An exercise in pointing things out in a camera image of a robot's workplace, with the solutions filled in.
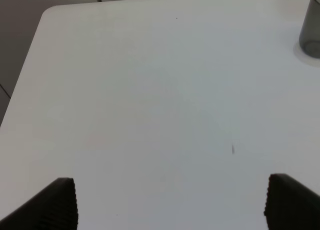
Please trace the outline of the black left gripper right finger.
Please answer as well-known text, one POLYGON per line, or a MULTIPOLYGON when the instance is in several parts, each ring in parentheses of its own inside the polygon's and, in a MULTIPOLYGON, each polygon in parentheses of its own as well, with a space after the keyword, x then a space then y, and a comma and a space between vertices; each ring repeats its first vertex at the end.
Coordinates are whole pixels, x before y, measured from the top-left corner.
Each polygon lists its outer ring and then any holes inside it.
POLYGON ((271 174, 264 209, 269 230, 318 230, 320 196, 287 174, 271 174))

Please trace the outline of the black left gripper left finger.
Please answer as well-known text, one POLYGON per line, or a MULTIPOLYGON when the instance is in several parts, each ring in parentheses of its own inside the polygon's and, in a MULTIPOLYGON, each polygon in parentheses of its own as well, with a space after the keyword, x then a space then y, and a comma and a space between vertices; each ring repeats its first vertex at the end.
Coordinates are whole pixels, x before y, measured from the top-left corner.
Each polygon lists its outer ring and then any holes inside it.
POLYGON ((76 230, 79 214, 73 178, 57 178, 0 221, 2 230, 76 230))

